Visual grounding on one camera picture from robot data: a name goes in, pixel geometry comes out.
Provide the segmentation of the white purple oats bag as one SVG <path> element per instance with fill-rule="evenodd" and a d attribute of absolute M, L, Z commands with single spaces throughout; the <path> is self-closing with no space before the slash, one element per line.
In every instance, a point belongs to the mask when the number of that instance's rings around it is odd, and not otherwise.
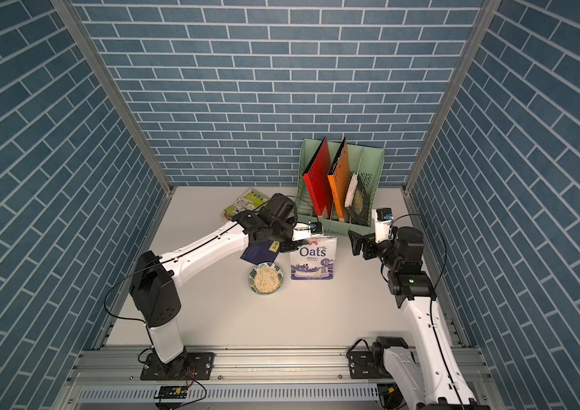
<path fill-rule="evenodd" d="M 336 237 L 310 239 L 290 253 L 293 280 L 330 280 L 334 277 Z"/>

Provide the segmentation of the green leaf pattern bowl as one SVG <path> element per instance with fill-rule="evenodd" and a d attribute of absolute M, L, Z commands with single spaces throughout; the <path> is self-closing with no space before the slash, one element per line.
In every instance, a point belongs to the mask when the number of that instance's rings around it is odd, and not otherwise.
<path fill-rule="evenodd" d="M 272 262 L 263 262 L 252 269 L 248 284 L 258 295 L 271 295 L 275 293 L 284 281 L 284 273 L 281 268 Z"/>

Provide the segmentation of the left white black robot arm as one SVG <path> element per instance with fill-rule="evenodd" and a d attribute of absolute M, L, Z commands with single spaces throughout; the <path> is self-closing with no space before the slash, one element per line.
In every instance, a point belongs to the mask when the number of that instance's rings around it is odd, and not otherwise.
<path fill-rule="evenodd" d="M 157 359 L 164 365 L 187 359 L 176 316 L 181 309 L 180 287 L 197 273 L 252 245 L 277 243 L 284 253 L 322 234 L 322 222 L 300 223 L 296 203 L 276 193 L 260 207 L 237 213 L 227 224 L 185 247 L 161 256 L 151 251 L 142 254 L 129 294 L 143 316 Z"/>

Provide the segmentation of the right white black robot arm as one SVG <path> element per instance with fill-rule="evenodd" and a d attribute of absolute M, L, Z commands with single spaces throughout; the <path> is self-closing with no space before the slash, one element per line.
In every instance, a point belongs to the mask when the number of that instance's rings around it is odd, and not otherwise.
<path fill-rule="evenodd" d="M 418 361 L 402 338 L 373 343 L 375 371 L 394 380 L 387 399 L 406 409 L 488 409 L 461 373 L 445 334 L 435 286 L 422 270 L 423 233 L 414 227 L 382 227 L 384 236 L 349 231 L 352 254 L 378 259 L 408 325 Z"/>

